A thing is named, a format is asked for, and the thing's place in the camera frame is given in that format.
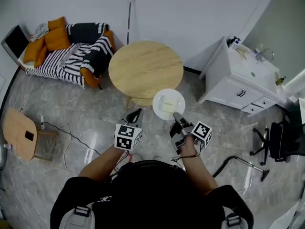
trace white wall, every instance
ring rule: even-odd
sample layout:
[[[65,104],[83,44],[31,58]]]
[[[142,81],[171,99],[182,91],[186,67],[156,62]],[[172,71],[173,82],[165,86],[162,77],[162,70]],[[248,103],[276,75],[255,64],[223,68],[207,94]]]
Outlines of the white wall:
[[[274,51],[284,83],[305,69],[305,0],[271,0],[244,41],[252,49],[259,43]]]
[[[261,1],[134,0],[131,41],[163,42],[185,66],[201,70],[222,36],[250,32],[256,21],[249,19]],[[256,10],[257,19],[268,1]],[[68,23],[110,24],[120,46],[126,43],[127,14],[128,0],[0,0],[0,38],[18,23],[33,33],[40,23],[65,16]],[[11,75],[16,65],[2,48],[0,58],[1,74]]]

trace cabinet drawer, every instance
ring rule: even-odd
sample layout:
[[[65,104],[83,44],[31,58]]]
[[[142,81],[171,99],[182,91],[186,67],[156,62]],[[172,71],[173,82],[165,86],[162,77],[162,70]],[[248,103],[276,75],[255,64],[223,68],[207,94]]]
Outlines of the cabinet drawer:
[[[260,99],[256,100],[255,102],[253,102],[253,104],[260,106],[264,109],[267,109],[267,108],[275,105],[275,102],[272,101],[270,98],[263,96]]]
[[[248,106],[246,106],[245,108],[242,109],[242,111],[251,113],[251,114],[256,114],[258,112],[261,112],[262,110],[264,110],[264,108],[261,108],[259,106],[253,105],[253,104],[249,104]]]

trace black shirt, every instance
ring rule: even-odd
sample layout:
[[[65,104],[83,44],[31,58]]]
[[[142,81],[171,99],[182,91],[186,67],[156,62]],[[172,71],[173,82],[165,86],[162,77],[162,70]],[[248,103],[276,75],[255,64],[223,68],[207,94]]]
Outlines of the black shirt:
[[[128,166],[111,182],[103,184],[86,177],[70,178],[52,209],[51,229],[57,229],[71,209],[92,202],[95,202],[92,207],[95,228],[129,223],[134,227],[142,222],[149,226],[188,223],[220,228],[224,198],[238,196],[231,186],[203,196],[176,166]]]

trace marble floor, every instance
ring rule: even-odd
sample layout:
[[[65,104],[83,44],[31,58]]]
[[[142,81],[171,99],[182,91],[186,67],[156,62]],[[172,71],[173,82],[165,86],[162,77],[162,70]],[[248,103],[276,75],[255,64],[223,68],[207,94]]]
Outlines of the marble floor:
[[[72,134],[103,152],[113,144],[115,124],[125,110],[125,98],[115,89],[107,75],[102,80],[102,88],[103,91],[89,87],[83,90],[70,83],[26,75],[20,71],[11,88],[1,121],[3,122],[8,107],[18,110],[23,108],[24,114],[37,125],[40,124],[41,115],[45,121],[56,126],[67,123]],[[249,156],[249,151],[256,150],[261,145],[252,129],[256,127],[263,131],[266,125],[279,122],[283,116],[280,109],[274,106],[247,117],[247,114],[237,109],[209,101],[198,105],[196,99],[204,92],[204,81],[189,72],[184,72],[177,90],[185,97],[184,117],[193,123],[200,120],[213,128],[213,139],[201,154],[211,173],[232,155],[259,165],[263,154]],[[169,137],[171,122],[159,119],[151,107],[144,109],[143,137],[134,152],[143,159],[157,155],[171,163],[171,157],[175,155]],[[73,176],[65,169],[62,157],[69,140],[67,134],[60,133],[54,147],[50,148],[45,137],[39,138],[36,154],[52,158],[52,162],[35,159],[26,162],[13,153],[8,153],[2,173],[6,192],[0,191],[0,202],[15,229],[49,228],[53,203],[67,179]],[[68,169],[79,173],[85,166],[86,153],[87,149],[72,139],[66,152]],[[216,181],[220,186],[232,185],[255,214],[266,206],[286,199],[297,199],[304,168],[303,157],[294,156],[290,163],[275,163],[268,158],[264,167],[270,169],[268,177],[261,183],[261,173],[251,170],[252,182],[245,189],[248,167],[232,160]]]

